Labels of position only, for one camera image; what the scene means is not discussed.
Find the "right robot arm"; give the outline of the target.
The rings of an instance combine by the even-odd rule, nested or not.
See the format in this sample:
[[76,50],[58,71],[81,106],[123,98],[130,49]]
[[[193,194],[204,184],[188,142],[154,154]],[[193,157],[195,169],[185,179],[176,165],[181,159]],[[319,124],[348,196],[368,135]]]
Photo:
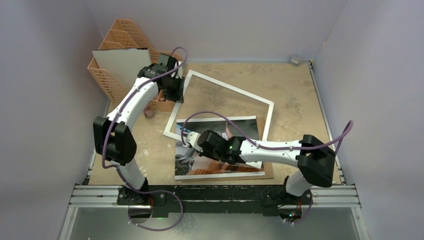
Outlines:
[[296,167],[297,171],[286,178],[280,191],[282,200],[288,204],[313,186],[329,188],[333,185],[336,153],[310,134],[303,135],[301,140],[274,142],[245,136],[225,139],[207,130],[190,132],[186,140],[200,156],[229,165],[264,162]]

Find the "printed photo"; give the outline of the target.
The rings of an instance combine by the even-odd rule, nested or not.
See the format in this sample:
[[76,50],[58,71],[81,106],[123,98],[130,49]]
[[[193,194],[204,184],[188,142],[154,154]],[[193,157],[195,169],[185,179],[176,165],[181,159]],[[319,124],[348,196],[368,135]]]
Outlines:
[[[218,117],[192,118],[185,125],[183,134],[191,131],[203,133],[213,130],[228,140],[230,137],[240,137],[236,127]],[[261,162],[248,164],[228,164],[200,156],[195,149],[183,145],[180,141],[175,144],[175,179],[179,181],[206,180],[221,178],[262,178],[266,175],[265,167]]]

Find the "white wooden picture frame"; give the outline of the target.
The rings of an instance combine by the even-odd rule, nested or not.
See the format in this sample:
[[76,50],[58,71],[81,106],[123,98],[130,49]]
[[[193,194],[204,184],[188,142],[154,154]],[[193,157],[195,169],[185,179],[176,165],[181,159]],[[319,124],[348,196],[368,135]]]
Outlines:
[[261,78],[242,74],[220,81],[190,69],[183,96],[184,103],[175,104],[170,114],[164,136],[180,141],[181,137],[175,133],[177,119],[186,119],[196,112],[213,111],[227,118],[250,115],[265,118],[262,140],[268,140],[275,103],[267,96]]

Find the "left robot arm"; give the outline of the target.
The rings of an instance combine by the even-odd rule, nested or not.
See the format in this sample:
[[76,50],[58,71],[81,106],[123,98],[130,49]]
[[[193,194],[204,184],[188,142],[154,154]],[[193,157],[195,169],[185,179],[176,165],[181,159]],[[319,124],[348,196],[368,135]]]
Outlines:
[[182,65],[168,54],[160,54],[156,63],[143,67],[128,94],[106,117],[93,121],[94,147],[104,169],[113,168],[123,181],[121,196],[138,205],[149,199],[148,180],[139,170],[135,155],[137,143],[132,128],[149,102],[159,93],[174,103],[184,102]]

